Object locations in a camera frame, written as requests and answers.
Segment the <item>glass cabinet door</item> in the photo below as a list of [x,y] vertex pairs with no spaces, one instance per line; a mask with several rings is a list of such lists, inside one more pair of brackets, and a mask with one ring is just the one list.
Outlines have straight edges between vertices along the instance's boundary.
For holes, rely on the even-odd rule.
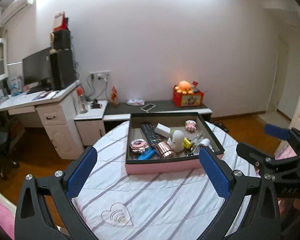
[[8,76],[7,71],[7,43],[5,39],[0,39],[0,80]]
[[0,42],[0,75],[5,74],[4,69],[4,49],[3,49],[3,43]]

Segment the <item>blue toy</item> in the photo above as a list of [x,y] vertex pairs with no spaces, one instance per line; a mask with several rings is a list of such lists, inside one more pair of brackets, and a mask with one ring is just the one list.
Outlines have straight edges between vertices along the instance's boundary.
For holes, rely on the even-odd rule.
[[143,154],[141,154],[136,160],[150,160],[157,151],[153,148],[149,148]]

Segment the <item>wall outlet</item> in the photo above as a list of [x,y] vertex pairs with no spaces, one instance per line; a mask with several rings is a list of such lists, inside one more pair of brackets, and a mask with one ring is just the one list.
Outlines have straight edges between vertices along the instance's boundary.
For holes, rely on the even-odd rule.
[[94,75],[94,79],[97,79],[98,77],[109,79],[110,73],[111,73],[110,70],[91,71],[91,72],[89,72],[89,74]]

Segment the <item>air conditioner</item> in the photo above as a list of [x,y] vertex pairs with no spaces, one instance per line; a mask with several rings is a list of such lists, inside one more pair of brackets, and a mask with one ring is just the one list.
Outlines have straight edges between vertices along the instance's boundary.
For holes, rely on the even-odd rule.
[[13,16],[23,8],[32,5],[34,0],[14,0],[0,16],[0,26],[4,26]]

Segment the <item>pink box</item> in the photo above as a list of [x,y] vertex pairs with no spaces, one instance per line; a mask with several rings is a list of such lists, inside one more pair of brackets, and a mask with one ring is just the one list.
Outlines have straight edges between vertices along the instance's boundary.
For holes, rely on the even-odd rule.
[[[197,123],[197,131],[189,132],[185,130],[185,121],[194,120]],[[136,160],[138,157],[130,149],[129,143],[138,138],[146,139],[146,136],[141,130],[142,123],[150,123],[157,126],[161,123],[171,130],[182,130],[185,137],[192,139],[199,131],[202,131],[204,138],[210,140],[213,152],[219,159],[223,157],[224,148],[218,141],[214,133],[211,131],[206,122],[198,113],[148,113],[148,114],[132,114],[129,126],[129,136],[126,151],[125,169],[128,174],[151,174],[151,173],[165,173],[175,172],[202,168],[199,156],[186,156],[186,149],[183,152],[178,153],[175,158],[160,159],[158,156],[153,157],[150,160]],[[166,141],[167,138],[160,136],[162,141]]]

